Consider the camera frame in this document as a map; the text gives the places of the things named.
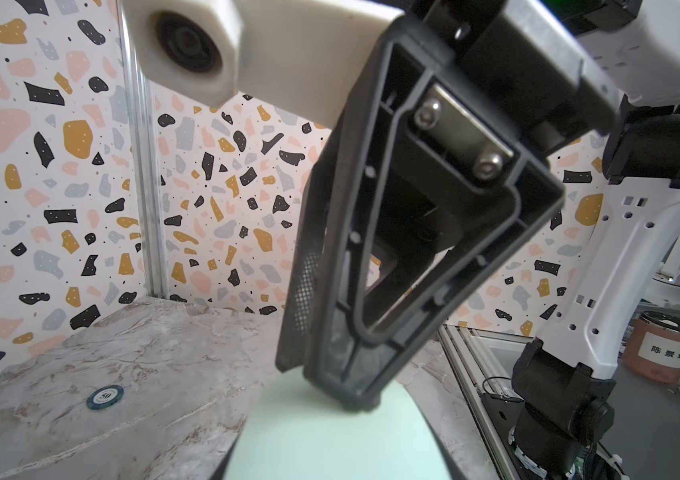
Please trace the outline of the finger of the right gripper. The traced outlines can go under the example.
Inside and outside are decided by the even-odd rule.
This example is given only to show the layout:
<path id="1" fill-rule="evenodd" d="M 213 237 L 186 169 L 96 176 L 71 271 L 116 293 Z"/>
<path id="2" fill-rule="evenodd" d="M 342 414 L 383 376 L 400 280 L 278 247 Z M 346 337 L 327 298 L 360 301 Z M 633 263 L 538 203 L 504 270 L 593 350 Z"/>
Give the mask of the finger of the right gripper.
<path id="1" fill-rule="evenodd" d="M 301 366 L 304 362 L 341 136 L 339 131 L 329 136 L 303 191 L 296 248 L 275 359 L 275 365 L 281 372 Z"/>
<path id="2" fill-rule="evenodd" d="M 440 87 L 511 151 L 480 181 L 421 124 Z M 373 48 L 323 153 L 335 169 L 304 373 L 374 409 L 425 341 L 559 208 L 564 189 L 412 17 Z"/>

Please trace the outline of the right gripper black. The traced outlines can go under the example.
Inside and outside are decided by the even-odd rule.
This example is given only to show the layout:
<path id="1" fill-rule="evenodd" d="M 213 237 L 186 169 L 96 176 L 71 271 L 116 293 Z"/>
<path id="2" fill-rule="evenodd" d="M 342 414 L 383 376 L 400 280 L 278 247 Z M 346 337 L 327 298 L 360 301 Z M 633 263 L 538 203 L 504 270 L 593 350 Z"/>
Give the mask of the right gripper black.
<path id="1" fill-rule="evenodd" d="M 416 1 L 411 11 L 531 147 L 550 154 L 617 124 L 618 88 L 542 2 Z"/>

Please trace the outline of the mint green earbud case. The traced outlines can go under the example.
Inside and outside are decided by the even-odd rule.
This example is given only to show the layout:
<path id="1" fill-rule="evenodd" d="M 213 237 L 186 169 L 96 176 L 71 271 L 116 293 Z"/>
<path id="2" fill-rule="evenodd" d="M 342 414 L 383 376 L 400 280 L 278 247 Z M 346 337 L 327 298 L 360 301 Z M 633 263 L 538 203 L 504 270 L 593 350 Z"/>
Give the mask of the mint green earbud case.
<path id="1" fill-rule="evenodd" d="M 408 391 L 350 411 L 299 368 L 263 388 L 216 479 L 451 479 L 459 470 Z"/>

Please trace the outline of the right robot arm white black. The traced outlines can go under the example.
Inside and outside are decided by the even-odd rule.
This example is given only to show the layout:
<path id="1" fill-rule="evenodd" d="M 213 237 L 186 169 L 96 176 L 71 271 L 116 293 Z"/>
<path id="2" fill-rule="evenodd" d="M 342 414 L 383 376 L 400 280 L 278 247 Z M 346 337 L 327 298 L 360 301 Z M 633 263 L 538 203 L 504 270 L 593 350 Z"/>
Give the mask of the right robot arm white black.
<path id="1" fill-rule="evenodd" d="M 381 34 L 307 185 L 276 366 L 352 411 L 564 203 L 590 131 L 608 184 L 563 302 L 523 350 L 510 452 L 596 476 L 620 343 L 680 236 L 680 1 L 417 1 Z"/>

